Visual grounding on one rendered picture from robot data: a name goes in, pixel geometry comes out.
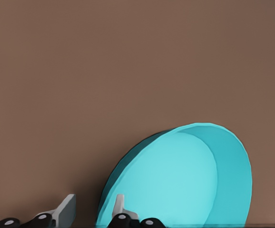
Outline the blue plate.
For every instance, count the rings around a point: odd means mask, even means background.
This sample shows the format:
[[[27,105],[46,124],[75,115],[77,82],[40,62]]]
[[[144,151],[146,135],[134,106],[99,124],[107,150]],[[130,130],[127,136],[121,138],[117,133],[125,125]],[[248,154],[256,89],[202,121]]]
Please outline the blue plate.
[[[156,133],[118,162],[102,191],[97,226],[112,219],[117,195],[139,219],[167,227],[244,225],[252,198],[248,154],[234,133],[193,123]]]

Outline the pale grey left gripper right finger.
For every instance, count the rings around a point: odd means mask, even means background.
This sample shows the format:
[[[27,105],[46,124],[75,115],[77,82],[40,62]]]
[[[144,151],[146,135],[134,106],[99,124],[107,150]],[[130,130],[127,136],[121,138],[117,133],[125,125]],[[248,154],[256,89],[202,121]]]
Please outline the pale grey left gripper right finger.
[[[125,196],[118,194],[112,211],[112,220],[107,228],[166,228],[166,226],[157,218],[146,218],[139,220],[138,214],[126,210]]]

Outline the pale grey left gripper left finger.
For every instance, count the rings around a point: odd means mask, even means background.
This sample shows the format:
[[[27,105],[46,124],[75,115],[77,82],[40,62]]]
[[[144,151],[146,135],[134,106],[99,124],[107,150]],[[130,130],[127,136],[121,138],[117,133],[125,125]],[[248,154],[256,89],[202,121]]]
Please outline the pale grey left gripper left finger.
[[[0,220],[0,228],[70,228],[76,217],[76,195],[69,194],[55,209],[22,223],[18,218]]]

